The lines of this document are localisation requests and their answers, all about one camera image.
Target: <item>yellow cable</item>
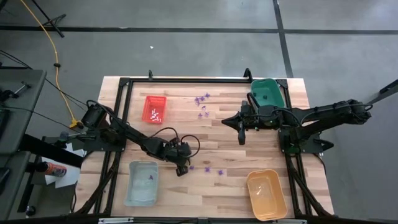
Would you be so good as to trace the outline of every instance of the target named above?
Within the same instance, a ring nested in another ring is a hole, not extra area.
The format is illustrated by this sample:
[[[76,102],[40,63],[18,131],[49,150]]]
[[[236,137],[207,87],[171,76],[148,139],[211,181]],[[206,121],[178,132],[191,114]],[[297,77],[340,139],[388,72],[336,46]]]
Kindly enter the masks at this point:
[[[55,44],[52,41],[50,34],[45,30],[44,26],[40,23],[40,21],[37,19],[37,17],[32,12],[32,10],[30,10],[29,6],[24,2],[24,0],[21,0],[21,2],[26,7],[26,9],[30,12],[30,14],[33,16],[33,18],[36,20],[36,22],[41,26],[41,28],[45,32],[45,35],[47,35],[47,37],[49,38],[49,40],[50,40],[50,42],[52,44],[52,48],[54,49],[55,63],[58,63],[57,48],[55,47]],[[57,84],[58,89],[61,90],[60,85],[58,83],[58,67],[55,67],[55,84]],[[69,127],[70,128],[74,128],[78,124],[78,121],[75,119],[75,116],[73,115],[72,109],[70,109],[70,107],[69,107],[69,103],[68,103],[68,100],[66,99],[65,95],[61,91],[60,91],[60,94],[61,94],[63,100],[65,101],[65,104],[67,105],[67,108],[69,110],[70,116],[72,117],[72,123],[71,123],[71,125],[69,125]]]

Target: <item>clear plastic bin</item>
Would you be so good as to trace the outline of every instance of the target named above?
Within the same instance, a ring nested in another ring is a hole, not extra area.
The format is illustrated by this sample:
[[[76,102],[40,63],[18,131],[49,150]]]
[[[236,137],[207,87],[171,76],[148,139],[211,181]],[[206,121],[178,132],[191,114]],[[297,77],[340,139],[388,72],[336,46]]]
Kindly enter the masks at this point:
[[[155,161],[132,161],[125,206],[149,207],[156,203],[158,165]]]

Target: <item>red plastic container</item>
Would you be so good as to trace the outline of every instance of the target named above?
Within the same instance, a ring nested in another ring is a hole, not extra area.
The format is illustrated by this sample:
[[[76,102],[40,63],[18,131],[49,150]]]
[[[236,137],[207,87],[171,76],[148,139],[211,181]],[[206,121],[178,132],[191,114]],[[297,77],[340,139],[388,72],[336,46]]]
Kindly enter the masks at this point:
[[[165,96],[147,96],[145,99],[142,120],[153,124],[162,124],[166,109]]]

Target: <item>black floor stripe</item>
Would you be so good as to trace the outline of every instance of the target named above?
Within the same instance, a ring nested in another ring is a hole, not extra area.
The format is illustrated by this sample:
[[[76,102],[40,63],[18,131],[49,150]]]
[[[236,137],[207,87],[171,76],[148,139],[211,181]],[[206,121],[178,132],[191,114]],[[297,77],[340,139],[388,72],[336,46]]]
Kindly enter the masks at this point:
[[[335,35],[398,35],[398,30],[316,30],[284,29],[285,34],[335,34]]]
[[[245,33],[245,34],[277,34],[277,29],[245,29],[245,28],[135,28],[135,27],[58,27],[62,32],[193,32],[193,33]],[[0,30],[42,31],[41,27],[32,26],[0,26]]]
[[[286,44],[286,37],[285,33],[282,32],[284,29],[284,25],[282,23],[282,16],[280,15],[279,3],[278,0],[272,0],[272,2],[274,3],[276,24],[279,30],[280,47],[282,48],[282,56],[284,58],[286,77],[293,78],[292,65],[290,64],[289,51],[287,50],[287,44]]]
[[[246,34],[335,34],[335,35],[398,35],[398,30],[323,30],[323,29],[250,29],[250,28],[137,28],[137,27],[74,27],[59,26],[64,32],[204,32]],[[0,26],[0,30],[42,31],[36,26]]]

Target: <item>spray can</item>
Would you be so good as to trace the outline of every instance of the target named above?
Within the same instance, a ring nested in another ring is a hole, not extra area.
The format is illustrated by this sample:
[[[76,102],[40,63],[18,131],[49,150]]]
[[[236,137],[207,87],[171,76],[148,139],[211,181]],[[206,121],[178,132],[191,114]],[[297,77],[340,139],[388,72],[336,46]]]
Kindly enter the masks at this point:
[[[57,165],[51,162],[41,162],[37,164],[36,171],[44,172],[45,175],[63,177],[67,173],[67,168],[63,165]]]

